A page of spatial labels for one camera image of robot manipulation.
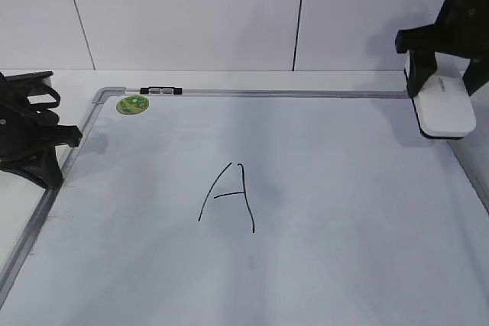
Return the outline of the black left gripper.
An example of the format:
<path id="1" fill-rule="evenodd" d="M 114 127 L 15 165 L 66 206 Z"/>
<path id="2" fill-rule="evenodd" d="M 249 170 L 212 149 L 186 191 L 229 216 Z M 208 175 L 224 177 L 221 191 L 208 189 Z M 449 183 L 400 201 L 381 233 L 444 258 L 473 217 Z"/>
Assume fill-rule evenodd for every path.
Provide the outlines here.
<path id="1" fill-rule="evenodd" d="M 7 85 L 1 76 L 1 171 L 20 176 L 43 189 L 63 183 L 57 147 L 77 147 L 82 133 L 76 125 L 60 125 L 53 110 L 60 94 L 44 86 L 47 94 L 24 96 Z"/>

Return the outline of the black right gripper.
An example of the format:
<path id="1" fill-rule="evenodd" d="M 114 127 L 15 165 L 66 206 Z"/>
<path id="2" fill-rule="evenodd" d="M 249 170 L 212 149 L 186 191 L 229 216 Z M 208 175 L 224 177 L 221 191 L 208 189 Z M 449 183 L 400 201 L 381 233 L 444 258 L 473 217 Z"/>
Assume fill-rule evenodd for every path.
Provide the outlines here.
<path id="1" fill-rule="evenodd" d="M 416 97 L 436 72 L 435 52 L 471 59 L 464 84 L 473 95 L 489 79 L 488 0 L 444 0 L 433 24 L 398 31 L 395 48 L 398 53 L 409 51 L 409 97 Z"/>

